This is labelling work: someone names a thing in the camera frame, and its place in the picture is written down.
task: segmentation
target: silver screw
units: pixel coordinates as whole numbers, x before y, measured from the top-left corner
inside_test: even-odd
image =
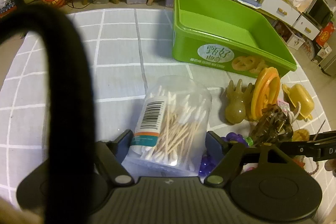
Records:
[[[224,181],[224,179],[221,176],[209,176],[207,181],[211,184],[220,184]]]
[[[118,184],[127,184],[131,182],[132,178],[128,175],[119,175],[115,178],[115,182]]]

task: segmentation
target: green plastic box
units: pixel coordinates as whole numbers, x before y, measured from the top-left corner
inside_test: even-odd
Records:
[[[282,77],[296,62],[264,16],[231,0],[175,0],[176,60],[256,78],[264,67]]]

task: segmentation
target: oval white sticker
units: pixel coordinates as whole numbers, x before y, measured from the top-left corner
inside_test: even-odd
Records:
[[[231,61],[235,54],[228,47],[218,44],[206,44],[200,46],[197,53],[203,59],[214,63],[225,63]]]

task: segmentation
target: barcode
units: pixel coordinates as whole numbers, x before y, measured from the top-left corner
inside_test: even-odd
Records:
[[[147,103],[141,121],[140,129],[159,130],[162,122],[162,115],[165,109],[165,101],[152,101]]]

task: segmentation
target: pretzel cookie image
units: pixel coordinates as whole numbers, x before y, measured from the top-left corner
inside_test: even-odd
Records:
[[[232,61],[231,65],[235,70],[245,71],[255,68],[258,62],[259,59],[255,56],[239,56]]]
[[[250,73],[258,75],[264,68],[268,68],[268,65],[265,64],[265,60],[260,60],[257,67],[250,70]]]

